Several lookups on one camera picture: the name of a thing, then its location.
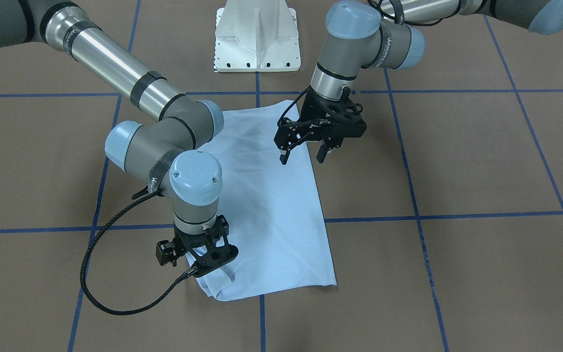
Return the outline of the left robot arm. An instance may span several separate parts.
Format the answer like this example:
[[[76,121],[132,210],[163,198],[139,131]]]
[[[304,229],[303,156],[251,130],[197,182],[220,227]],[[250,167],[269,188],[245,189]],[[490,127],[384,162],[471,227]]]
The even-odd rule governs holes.
[[[355,0],[336,2],[325,18],[327,36],[295,121],[282,114],[273,138],[286,164],[291,150],[320,142],[317,160],[366,131],[362,105],[350,99],[361,69],[409,69],[425,50],[420,27],[456,15],[483,14],[531,33],[563,29],[563,0]]]

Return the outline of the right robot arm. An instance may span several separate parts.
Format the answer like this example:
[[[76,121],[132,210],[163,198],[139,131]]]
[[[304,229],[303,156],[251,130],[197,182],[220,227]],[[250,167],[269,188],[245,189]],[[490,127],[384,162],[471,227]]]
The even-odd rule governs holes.
[[[41,39],[55,0],[0,0],[0,229],[82,227],[94,220],[103,141],[118,120],[148,122],[127,97],[69,55]],[[74,276],[75,247],[47,249],[32,232],[0,233],[0,282],[38,280],[38,263],[55,276]]]

